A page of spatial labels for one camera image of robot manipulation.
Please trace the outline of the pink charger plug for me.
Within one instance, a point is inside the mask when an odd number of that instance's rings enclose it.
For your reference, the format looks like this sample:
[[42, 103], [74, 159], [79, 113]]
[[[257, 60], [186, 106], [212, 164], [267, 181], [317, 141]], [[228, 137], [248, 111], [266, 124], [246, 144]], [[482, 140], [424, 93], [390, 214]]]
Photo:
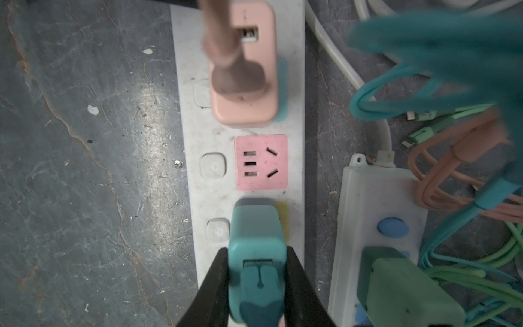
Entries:
[[279, 110], [276, 15], [266, 1], [200, 1], [214, 118], [262, 128]]

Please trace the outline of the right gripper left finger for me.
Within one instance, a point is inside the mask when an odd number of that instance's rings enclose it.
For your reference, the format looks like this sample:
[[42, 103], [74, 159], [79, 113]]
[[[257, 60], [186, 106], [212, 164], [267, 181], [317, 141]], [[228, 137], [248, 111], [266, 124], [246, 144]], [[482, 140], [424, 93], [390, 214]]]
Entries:
[[228, 326], [228, 283], [228, 252], [224, 247], [217, 252], [196, 297], [177, 326]]

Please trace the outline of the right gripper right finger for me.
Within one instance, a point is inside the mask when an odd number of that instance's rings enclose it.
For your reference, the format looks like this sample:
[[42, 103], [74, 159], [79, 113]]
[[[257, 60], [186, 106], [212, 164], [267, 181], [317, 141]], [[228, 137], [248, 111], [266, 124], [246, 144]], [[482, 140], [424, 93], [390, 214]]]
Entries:
[[285, 267], [285, 325], [335, 326], [290, 246], [287, 247]]

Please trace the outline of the green charger plug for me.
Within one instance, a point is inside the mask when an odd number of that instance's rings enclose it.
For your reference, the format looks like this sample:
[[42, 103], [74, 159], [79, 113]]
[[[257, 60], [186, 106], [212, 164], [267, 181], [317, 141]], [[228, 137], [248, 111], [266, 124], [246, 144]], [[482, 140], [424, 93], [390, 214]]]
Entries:
[[464, 326], [464, 309], [391, 247], [362, 251], [357, 298], [373, 326]]

